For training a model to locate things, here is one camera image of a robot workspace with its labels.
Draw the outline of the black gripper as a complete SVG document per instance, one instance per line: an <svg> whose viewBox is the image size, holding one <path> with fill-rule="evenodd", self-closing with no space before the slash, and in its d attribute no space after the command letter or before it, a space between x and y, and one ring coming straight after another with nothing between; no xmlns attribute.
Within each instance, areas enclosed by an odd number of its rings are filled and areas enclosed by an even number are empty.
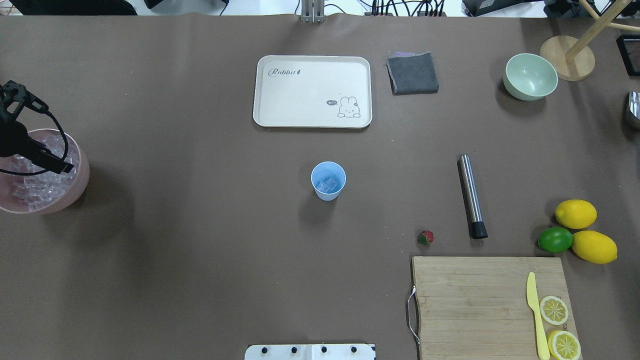
<svg viewBox="0 0 640 360"><path fill-rule="evenodd" d="M19 155L28 159L34 166L41 168L40 171L35 172L18 172L5 169L2 169L1 172L10 175L70 173L74 166L71 162L66 161L70 148L69 141L66 132L64 132L59 121L50 111L49 106L38 96L28 91L25 85L14 80L9 80L2 85L0 98L0 156L9 158ZM51 152L43 143L30 137L25 125L18 121L18 116L25 107L52 119L64 143L64 151L61 157Z"/></svg>

